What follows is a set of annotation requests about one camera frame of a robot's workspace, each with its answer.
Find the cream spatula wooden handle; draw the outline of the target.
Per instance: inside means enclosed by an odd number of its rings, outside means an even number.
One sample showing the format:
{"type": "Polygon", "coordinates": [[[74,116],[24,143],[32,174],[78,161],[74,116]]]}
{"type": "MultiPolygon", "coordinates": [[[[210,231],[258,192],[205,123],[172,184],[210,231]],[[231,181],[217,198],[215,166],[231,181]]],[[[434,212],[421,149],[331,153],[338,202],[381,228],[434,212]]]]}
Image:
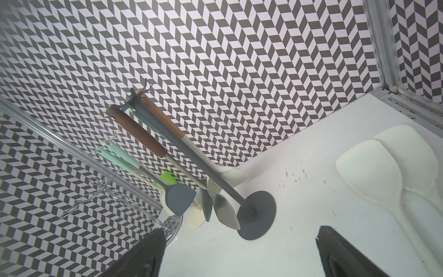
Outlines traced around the cream spatula wooden handle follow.
{"type": "Polygon", "coordinates": [[[369,139],[343,153],[336,168],[357,194],[394,216],[430,276],[441,277],[443,267],[402,210],[403,178],[388,150],[379,141],[369,139]]]}
{"type": "Polygon", "coordinates": [[[388,150],[399,165],[403,189],[421,196],[442,214],[443,198],[437,189],[439,163],[423,137],[408,125],[398,125],[373,138],[388,150]]]}

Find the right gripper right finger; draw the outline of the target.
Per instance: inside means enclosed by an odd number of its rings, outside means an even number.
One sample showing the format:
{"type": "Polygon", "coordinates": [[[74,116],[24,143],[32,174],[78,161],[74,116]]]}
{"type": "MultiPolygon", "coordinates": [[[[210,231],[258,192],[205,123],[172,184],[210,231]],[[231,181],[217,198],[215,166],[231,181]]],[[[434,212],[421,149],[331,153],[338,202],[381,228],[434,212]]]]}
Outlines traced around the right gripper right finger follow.
{"type": "Polygon", "coordinates": [[[331,226],[320,227],[316,244],[327,277],[387,276],[331,226]]]}

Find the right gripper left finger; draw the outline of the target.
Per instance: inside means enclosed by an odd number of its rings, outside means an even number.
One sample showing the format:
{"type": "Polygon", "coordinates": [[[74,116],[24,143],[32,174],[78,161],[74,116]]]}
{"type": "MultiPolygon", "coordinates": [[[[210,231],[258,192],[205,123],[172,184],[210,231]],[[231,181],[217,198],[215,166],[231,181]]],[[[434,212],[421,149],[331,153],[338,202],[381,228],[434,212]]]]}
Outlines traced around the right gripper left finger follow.
{"type": "Polygon", "coordinates": [[[153,229],[100,277],[158,277],[166,250],[162,229],[153,229]]]}

